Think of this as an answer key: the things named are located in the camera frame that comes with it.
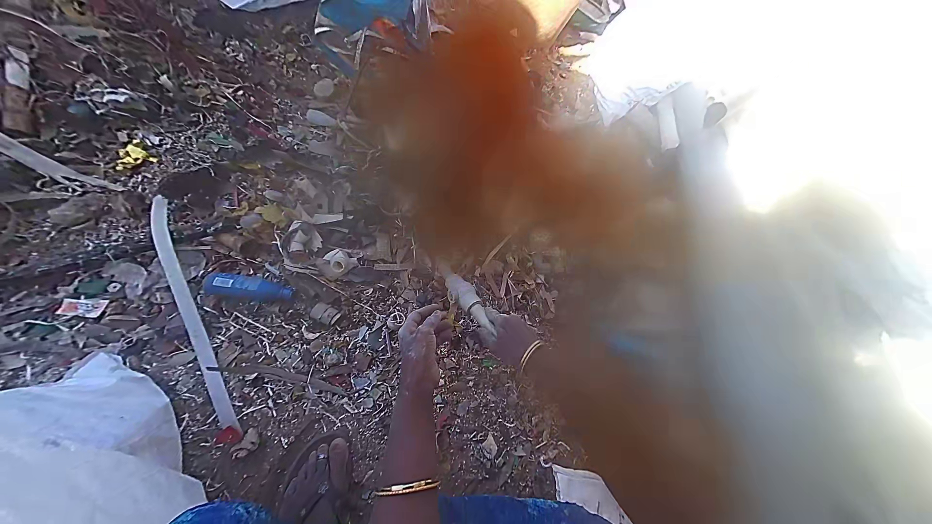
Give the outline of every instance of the pvc pipe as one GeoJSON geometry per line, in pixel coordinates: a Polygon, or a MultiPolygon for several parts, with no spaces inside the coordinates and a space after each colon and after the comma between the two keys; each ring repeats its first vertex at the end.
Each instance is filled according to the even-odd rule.
{"type": "Polygon", "coordinates": [[[488,320],[486,309],[482,306],[482,299],[475,293],[475,287],[454,273],[447,263],[439,262],[437,268],[444,277],[446,289],[452,296],[451,299],[456,300],[459,306],[472,315],[480,326],[496,337],[499,332],[495,329],[492,321],[488,320]]]}
{"type": "Polygon", "coordinates": [[[178,312],[185,322],[187,336],[191,339],[194,353],[198,356],[200,372],[204,375],[204,382],[207,383],[207,393],[211,397],[213,411],[217,414],[221,428],[235,428],[238,436],[241,437],[240,421],[237,420],[229,393],[226,391],[224,377],[220,374],[217,357],[211,348],[211,340],[207,336],[207,330],[204,329],[204,322],[200,320],[198,306],[194,303],[191,290],[187,287],[187,280],[181,271],[181,264],[178,263],[178,255],[174,251],[174,245],[171,244],[168,201],[161,195],[152,199],[149,225],[152,228],[152,243],[156,245],[158,261],[165,270],[165,278],[169,281],[178,312]]]}

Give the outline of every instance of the bangle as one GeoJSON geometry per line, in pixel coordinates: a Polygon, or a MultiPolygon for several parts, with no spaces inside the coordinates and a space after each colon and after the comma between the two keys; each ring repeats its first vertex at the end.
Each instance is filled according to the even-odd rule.
{"type": "Polygon", "coordinates": [[[528,364],[528,359],[530,359],[530,355],[534,354],[534,352],[542,345],[543,345],[543,342],[539,340],[534,340],[534,342],[532,342],[531,345],[528,346],[528,350],[525,351],[525,355],[521,357],[521,366],[518,367],[519,375],[524,373],[524,368],[525,368],[525,365],[528,364]]]}
{"type": "Polygon", "coordinates": [[[418,491],[433,490],[439,487],[439,480],[426,478],[410,484],[394,484],[375,491],[374,494],[378,497],[390,497],[391,495],[406,495],[407,493],[417,493],[418,491]]]}

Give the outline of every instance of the plastic bottle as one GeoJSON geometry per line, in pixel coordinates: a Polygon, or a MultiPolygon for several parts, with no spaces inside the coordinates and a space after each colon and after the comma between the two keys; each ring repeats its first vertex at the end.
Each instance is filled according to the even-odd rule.
{"type": "Polygon", "coordinates": [[[269,282],[262,277],[248,277],[233,273],[211,273],[204,278],[204,293],[207,295],[233,296],[256,302],[289,300],[295,290],[280,283],[269,282]]]}

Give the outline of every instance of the plastic scrap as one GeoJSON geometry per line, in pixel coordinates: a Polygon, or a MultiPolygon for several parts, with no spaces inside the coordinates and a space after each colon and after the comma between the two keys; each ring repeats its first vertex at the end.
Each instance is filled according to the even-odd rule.
{"type": "Polygon", "coordinates": [[[101,316],[103,310],[107,309],[110,300],[105,298],[84,298],[77,300],[66,298],[62,305],[55,311],[58,315],[79,316],[84,318],[97,318],[101,316]]]}
{"type": "Polygon", "coordinates": [[[145,149],[140,147],[142,144],[142,140],[133,140],[129,144],[126,144],[126,147],[118,151],[119,160],[116,161],[117,171],[132,169],[147,160],[153,163],[158,162],[156,157],[153,157],[146,152],[145,149]]]}
{"type": "Polygon", "coordinates": [[[174,246],[171,244],[168,201],[161,195],[152,199],[150,227],[152,228],[152,241],[156,245],[158,260],[162,263],[165,276],[169,281],[171,294],[178,306],[178,312],[185,322],[185,329],[191,339],[191,345],[198,354],[200,372],[207,384],[207,393],[211,397],[220,427],[235,428],[237,433],[241,435],[240,421],[237,420],[233,404],[230,402],[229,393],[226,391],[224,377],[220,374],[217,357],[211,347],[211,340],[207,336],[204,322],[200,320],[198,306],[194,303],[191,290],[187,287],[187,280],[181,271],[181,265],[178,263],[178,255],[175,254],[174,246]]]}

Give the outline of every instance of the small stone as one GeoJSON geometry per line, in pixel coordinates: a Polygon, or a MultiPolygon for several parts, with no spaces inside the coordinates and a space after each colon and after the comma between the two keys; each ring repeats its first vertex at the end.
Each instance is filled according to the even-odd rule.
{"type": "Polygon", "coordinates": [[[327,98],[334,94],[334,81],[330,78],[324,78],[314,84],[314,96],[317,98],[327,98]]]}

